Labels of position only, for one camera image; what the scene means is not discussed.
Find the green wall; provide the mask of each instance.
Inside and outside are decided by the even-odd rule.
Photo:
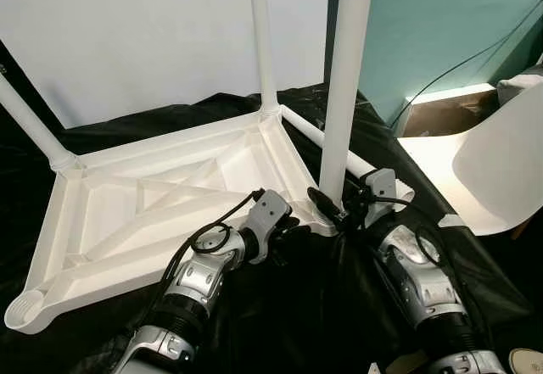
[[[538,0],[372,0],[359,88],[390,122],[404,96],[507,34]],[[512,38],[430,90],[496,81],[541,53],[540,5]]]

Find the white pipe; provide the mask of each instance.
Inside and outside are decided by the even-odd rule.
[[[292,109],[285,105],[281,105],[281,116],[292,124],[298,131],[308,137],[318,147],[322,148],[324,144],[325,134],[308,120],[296,114]],[[357,154],[353,154],[351,151],[347,151],[347,170],[352,173],[356,178],[364,176],[366,173],[375,170],[375,167],[367,163]],[[415,197],[413,189],[408,187],[403,181],[396,179],[396,197],[411,202]],[[401,211],[405,206],[401,204],[395,204],[396,211]]]
[[[3,75],[0,75],[0,103],[48,157],[51,169],[61,170],[76,163],[76,156],[62,146]]]
[[[319,188],[341,204],[371,0],[339,0]]]
[[[267,0],[251,0],[253,23],[255,25],[256,54],[260,73],[260,112],[274,113],[279,110],[277,87],[273,75],[272,40],[270,39],[270,20]]]

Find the white wall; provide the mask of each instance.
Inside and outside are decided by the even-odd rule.
[[[268,0],[277,87],[322,81],[327,0]],[[0,38],[66,127],[260,89],[250,0],[0,0]]]

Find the white plastic chair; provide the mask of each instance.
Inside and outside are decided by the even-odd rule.
[[[514,228],[543,206],[543,84],[469,131],[399,141],[477,236]]]

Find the black tarp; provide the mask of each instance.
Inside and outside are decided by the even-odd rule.
[[[287,90],[278,93],[278,98],[323,127],[326,86]],[[69,150],[83,154],[246,114],[259,105],[255,96],[216,94],[195,105],[172,105],[61,131],[59,139]],[[291,125],[283,124],[317,179],[320,149]],[[5,113],[0,115],[0,125],[3,313],[24,286],[54,174]],[[394,168],[397,176],[417,192],[415,203],[436,220],[451,212],[371,104],[362,98],[355,106],[350,148],[377,167]],[[501,333],[495,340],[505,363],[507,350],[526,346],[529,340],[509,343],[507,334],[499,329],[530,319],[530,304],[468,229],[445,229],[443,236],[490,327]],[[399,352],[417,347],[383,292],[372,260],[354,249],[350,240],[293,237],[283,249],[283,257],[286,266],[266,262],[235,271],[227,278],[200,350],[201,371],[363,372],[371,361],[386,365]],[[2,327],[0,372],[107,372],[151,290],[145,287],[73,310],[33,336]],[[531,330],[538,329],[532,325]],[[515,341],[522,342],[523,334]]]

